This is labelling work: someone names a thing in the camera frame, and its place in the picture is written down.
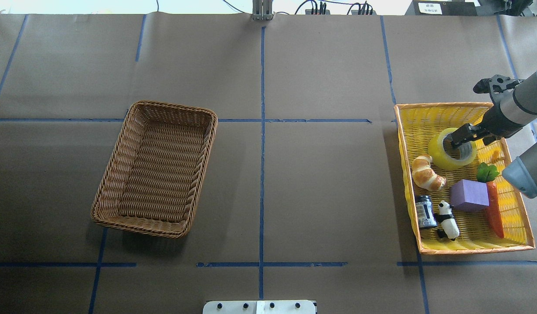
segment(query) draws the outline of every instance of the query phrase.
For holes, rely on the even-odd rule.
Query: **tape roll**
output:
[[[443,141],[447,135],[454,131],[456,131],[456,127],[444,129],[441,133],[435,135],[428,145],[428,153],[433,158],[434,165],[448,171],[453,171],[472,163],[478,153],[476,143],[470,141],[459,147],[460,159],[449,156],[443,147]]]

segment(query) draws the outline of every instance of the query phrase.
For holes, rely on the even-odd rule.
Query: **yellow wicker basket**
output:
[[[404,194],[408,203],[408,213],[412,230],[422,254],[476,254],[497,253],[535,248],[530,221],[522,196],[503,177],[495,183],[499,190],[500,211],[504,238],[500,239],[490,228],[485,212],[455,211],[460,236],[455,241],[440,239],[434,229],[420,230],[416,215],[415,195],[430,195],[435,205],[442,199],[450,201],[450,187],[461,179],[476,179],[476,167],[481,162],[491,163],[494,151],[499,158],[493,160],[499,171],[509,163],[511,157],[504,139],[484,146],[476,142],[478,157],[470,164],[455,171],[444,171],[432,166],[434,171],[447,179],[441,191],[430,192],[412,182],[410,166],[419,155],[427,153],[430,139],[448,127],[460,127],[464,123],[479,123],[491,103],[422,103],[396,105],[394,111],[398,121],[398,139],[404,177]]]

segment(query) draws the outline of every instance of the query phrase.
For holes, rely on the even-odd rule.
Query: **small jar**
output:
[[[416,196],[416,213],[418,214],[418,227],[420,229],[437,227],[437,222],[433,217],[432,198],[429,195]]]

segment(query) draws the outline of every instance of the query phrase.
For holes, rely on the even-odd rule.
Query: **black cable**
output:
[[[362,10],[361,12],[358,12],[358,15],[370,15],[370,7],[371,7],[371,12],[373,12],[373,7],[371,6],[371,4],[368,4],[368,2],[364,2],[364,5],[362,6]]]
[[[322,2],[329,2],[329,3],[336,3],[336,4],[346,4],[348,6],[352,5],[352,3],[345,3],[345,2],[336,2],[336,1],[328,1],[328,0],[321,0]]]
[[[360,4],[360,2],[356,2],[350,6],[350,8],[348,9],[348,12],[346,12],[346,15],[350,14],[350,12],[352,11],[352,8],[354,8],[356,4],[358,5],[358,12],[360,12],[360,10],[362,9],[362,4]]]
[[[228,4],[229,6],[231,6],[234,10],[238,10],[238,11],[241,12],[241,13],[245,13],[245,12],[243,12],[242,10],[236,8],[235,6],[232,6],[232,4],[231,4],[230,2],[228,2],[228,1],[226,1],[226,0],[222,0],[222,1],[224,1],[225,4]]]
[[[298,9],[297,9],[296,12],[294,13],[294,15],[295,15],[295,14],[298,14],[298,11],[300,10],[300,8],[302,8],[302,6],[303,6],[304,4],[306,4],[307,2],[311,2],[312,4],[314,3],[314,4],[315,4],[315,12],[317,12],[317,9],[318,9],[318,7],[317,7],[317,2],[316,2],[315,0],[305,0],[304,2],[302,2],[302,4],[300,4],[300,6],[298,6]]]

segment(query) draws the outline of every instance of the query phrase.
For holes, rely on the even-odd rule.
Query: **gray robot arm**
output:
[[[466,123],[451,135],[452,147],[483,139],[485,145],[501,137],[511,137],[537,119],[537,71],[525,80],[496,75],[480,80],[476,93],[489,93],[493,107],[481,123]],[[517,157],[502,176],[528,198],[537,196],[537,143]]]
[[[537,143],[503,170],[502,176],[528,198],[537,196]]]

